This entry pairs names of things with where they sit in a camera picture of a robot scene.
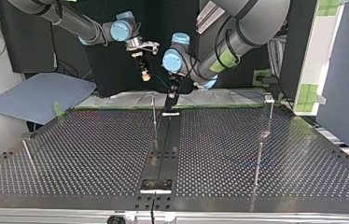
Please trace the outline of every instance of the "black perforated table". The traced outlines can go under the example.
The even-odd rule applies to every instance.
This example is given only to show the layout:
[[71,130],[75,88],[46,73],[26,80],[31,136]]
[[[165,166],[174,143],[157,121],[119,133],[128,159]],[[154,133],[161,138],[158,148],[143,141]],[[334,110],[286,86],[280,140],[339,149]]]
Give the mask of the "black perforated table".
[[[157,131],[150,110],[52,121],[25,142],[32,160],[22,143],[0,155],[0,208],[349,214],[349,158],[287,109],[157,114]],[[146,179],[172,192],[141,194]]]

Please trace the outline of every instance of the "gray mat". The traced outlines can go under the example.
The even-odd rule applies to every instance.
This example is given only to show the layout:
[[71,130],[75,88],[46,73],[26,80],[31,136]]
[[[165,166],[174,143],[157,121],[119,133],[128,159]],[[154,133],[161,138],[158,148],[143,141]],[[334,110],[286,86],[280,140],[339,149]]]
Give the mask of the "gray mat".
[[94,83],[57,73],[41,73],[0,95],[0,114],[46,124],[57,116],[54,109],[74,107],[96,88]]

